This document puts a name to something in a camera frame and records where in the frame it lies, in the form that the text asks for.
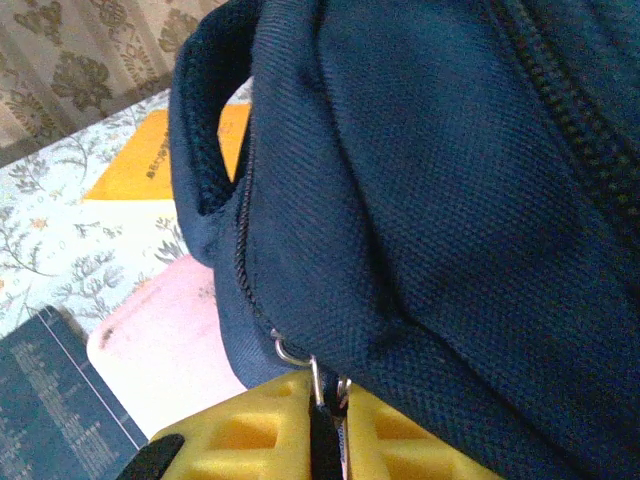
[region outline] curtain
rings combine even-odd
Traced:
[[[170,84],[225,0],[0,0],[0,166]]]

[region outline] navy blue bag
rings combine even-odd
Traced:
[[[640,6],[232,0],[172,176],[248,387],[314,354],[505,478],[640,478]],[[234,182],[216,130],[253,77]]]

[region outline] table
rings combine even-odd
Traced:
[[[247,82],[229,103],[250,95]],[[175,211],[140,218],[81,202],[168,99],[160,92],[0,169],[0,338],[46,305],[68,311],[88,334],[187,253]]]

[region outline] bag handle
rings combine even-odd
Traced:
[[[171,181],[180,227],[196,258],[206,257],[197,252],[215,240],[211,217],[229,201],[243,171],[239,164],[236,180],[229,180],[217,131],[222,109],[251,73],[262,3],[231,0],[218,7],[176,60],[169,101]]]

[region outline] blue booklet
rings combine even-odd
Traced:
[[[114,480],[146,443],[56,309],[0,340],[0,479]]]

